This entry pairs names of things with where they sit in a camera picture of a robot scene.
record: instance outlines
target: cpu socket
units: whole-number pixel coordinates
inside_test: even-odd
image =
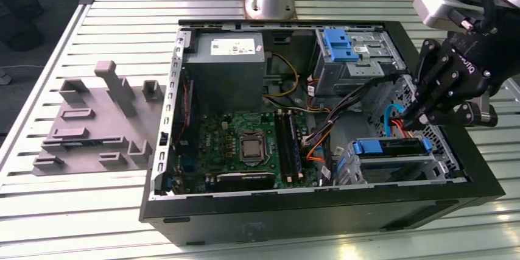
[[[266,146],[263,133],[240,134],[240,161],[250,167],[264,162]]]

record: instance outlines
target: blue cable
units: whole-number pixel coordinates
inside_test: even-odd
[[[391,137],[392,136],[392,130],[391,130],[391,126],[388,125],[388,121],[391,119],[391,114],[392,114],[392,108],[396,108],[399,113],[404,113],[404,106],[399,105],[399,104],[390,104],[387,106],[387,109],[384,110],[384,135],[387,137]]]

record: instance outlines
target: metal table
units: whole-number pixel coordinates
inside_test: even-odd
[[[95,62],[112,59],[131,85],[166,83],[179,19],[240,19],[238,0],[96,0],[79,5],[0,149],[0,258],[107,259],[168,255],[212,259],[520,258],[520,91],[492,98],[496,128],[470,133],[507,195],[423,228],[242,245],[176,247],[138,221],[146,171],[35,177],[32,161],[58,114],[66,77],[102,86]],[[300,19],[402,21],[416,46],[428,29],[406,0],[298,0]]]

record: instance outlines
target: label sticker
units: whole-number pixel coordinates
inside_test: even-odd
[[[336,149],[334,150],[334,155],[335,156],[342,156],[344,152],[344,148],[340,146],[336,146]]]
[[[307,91],[310,92],[310,96],[314,97],[315,96],[315,87],[308,85],[307,86]]]
[[[355,46],[355,51],[368,53],[368,48],[367,46]]]
[[[215,39],[211,41],[212,55],[255,55],[255,39]]]
[[[322,167],[322,173],[326,176],[327,180],[331,179],[331,171],[327,169],[326,166]]]

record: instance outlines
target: expansion slot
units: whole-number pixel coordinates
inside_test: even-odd
[[[288,183],[303,178],[299,141],[296,138],[295,118],[292,111],[275,112],[275,129],[278,153],[280,157],[282,176]]]

